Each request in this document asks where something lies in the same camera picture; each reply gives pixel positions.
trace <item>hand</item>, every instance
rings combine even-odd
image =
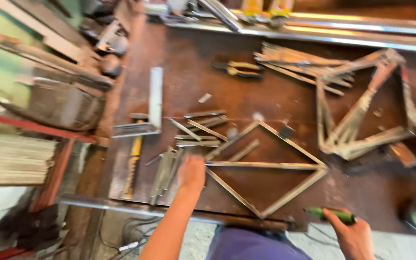
[[[205,159],[201,156],[189,155],[177,172],[179,188],[188,188],[194,192],[202,192],[205,186]]]
[[[322,210],[324,216],[333,226],[346,260],[375,260],[373,254],[372,230],[363,219],[357,218],[353,225],[346,226],[330,210]]]

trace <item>pliers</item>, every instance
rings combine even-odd
[[[248,62],[213,62],[211,65],[215,68],[223,69],[227,71],[229,75],[237,75],[246,78],[262,78],[263,76],[257,72],[241,71],[238,68],[247,68],[251,70],[262,71],[264,68]]]

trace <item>purple shirt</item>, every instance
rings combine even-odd
[[[225,228],[211,242],[206,260],[312,260],[301,249],[260,234]]]

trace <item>green handle tool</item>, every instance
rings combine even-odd
[[[324,213],[322,212],[322,208],[310,208],[310,209],[303,209],[303,210],[314,216],[325,218]],[[347,213],[341,210],[330,210],[330,211],[336,216],[338,216],[341,222],[345,224],[351,225],[357,222],[357,217],[354,214]]]

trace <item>concrete floor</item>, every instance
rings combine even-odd
[[[136,215],[107,211],[102,225],[102,239],[109,245],[119,247],[121,245],[121,230],[124,223],[130,217]],[[203,260],[206,257],[208,247],[213,238],[216,225],[190,222],[188,224],[182,249],[179,255],[180,260]],[[303,249],[310,257],[315,260],[344,260],[344,256],[337,247],[336,241],[326,237],[316,228],[331,237],[336,237],[332,227],[326,224],[311,224],[308,233],[290,233],[289,238],[292,243]],[[323,243],[310,239],[308,236],[320,240]],[[416,259],[416,236],[403,234],[390,234],[384,232],[374,232],[373,242],[375,253],[381,260],[410,260]],[[97,252],[97,260],[106,260],[112,257],[117,251],[103,244]],[[126,256],[124,259],[137,259],[137,256]]]

